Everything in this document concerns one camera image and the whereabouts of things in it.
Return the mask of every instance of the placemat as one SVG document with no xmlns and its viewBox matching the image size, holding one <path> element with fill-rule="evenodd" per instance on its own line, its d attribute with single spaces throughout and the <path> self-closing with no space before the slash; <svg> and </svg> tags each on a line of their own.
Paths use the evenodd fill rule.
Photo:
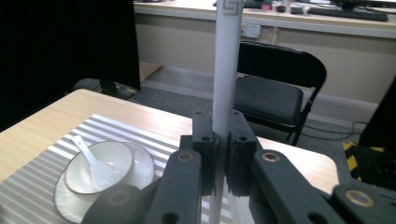
<svg viewBox="0 0 396 224">
<path fill-rule="evenodd" d="M 144 147 L 154 160 L 154 179 L 163 175 L 170 154 L 179 142 L 92 115 L 69 134 L 47 148 L 15 174 L 0 183 L 0 223 L 70 223 L 57 212 L 53 190 L 67 164 L 78 153 L 70 137 L 79 134 L 88 145 L 103 141 L 132 142 Z M 202 199 L 202 221 L 208 223 L 209 197 Z M 230 205 L 223 197 L 221 223 L 232 223 Z"/>
</svg>

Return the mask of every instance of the computer mouse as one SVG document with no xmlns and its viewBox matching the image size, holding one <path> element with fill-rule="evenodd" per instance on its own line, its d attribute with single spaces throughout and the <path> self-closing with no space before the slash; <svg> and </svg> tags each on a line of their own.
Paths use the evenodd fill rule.
<svg viewBox="0 0 396 224">
<path fill-rule="evenodd" d="M 277 6 L 276 7 L 276 11 L 277 12 L 285 12 L 286 11 L 286 7 L 285 6 Z"/>
</svg>

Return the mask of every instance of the chair seat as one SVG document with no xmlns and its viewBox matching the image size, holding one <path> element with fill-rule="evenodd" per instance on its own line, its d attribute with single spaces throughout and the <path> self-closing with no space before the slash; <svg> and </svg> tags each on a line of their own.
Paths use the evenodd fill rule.
<svg viewBox="0 0 396 224">
<path fill-rule="evenodd" d="M 299 88 L 265 78 L 244 76 L 236 81 L 233 108 L 250 116 L 297 126 L 301 119 L 303 96 Z"/>
</svg>

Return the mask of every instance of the spoon handle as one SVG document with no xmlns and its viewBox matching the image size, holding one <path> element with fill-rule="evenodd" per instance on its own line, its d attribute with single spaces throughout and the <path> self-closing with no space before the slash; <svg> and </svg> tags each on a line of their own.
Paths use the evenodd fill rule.
<svg viewBox="0 0 396 224">
<path fill-rule="evenodd" d="M 93 154 L 90 152 L 88 147 L 85 145 L 84 139 L 82 139 L 81 135 L 75 135 L 70 138 L 70 140 L 74 143 L 76 148 L 78 148 L 79 151 L 81 151 L 82 155 L 84 156 L 85 160 L 87 160 L 88 164 L 90 166 L 93 166 L 97 159 Z"/>
</svg>

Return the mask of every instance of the desk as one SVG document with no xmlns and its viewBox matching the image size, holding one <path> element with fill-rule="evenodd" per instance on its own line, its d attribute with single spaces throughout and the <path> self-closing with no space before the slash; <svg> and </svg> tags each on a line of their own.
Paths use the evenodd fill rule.
<svg viewBox="0 0 396 224">
<path fill-rule="evenodd" d="M 191 119 L 92 91 L 74 91 L 0 133 L 0 180 L 10 177 L 93 114 L 158 134 L 172 144 L 178 144 L 179 137 L 191 131 Z M 331 193 L 338 184 L 335 164 L 328 157 L 263 138 L 259 140 L 264 148 L 284 153 L 318 189 Z"/>
<path fill-rule="evenodd" d="M 141 61 L 214 72 L 214 0 L 135 4 Z M 244 9 L 243 23 L 261 25 L 262 43 L 318 57 L 328 78 L 321 93 L 379 104 L 396 73 L 396 17 L 388 22 Z"/>
</svg>

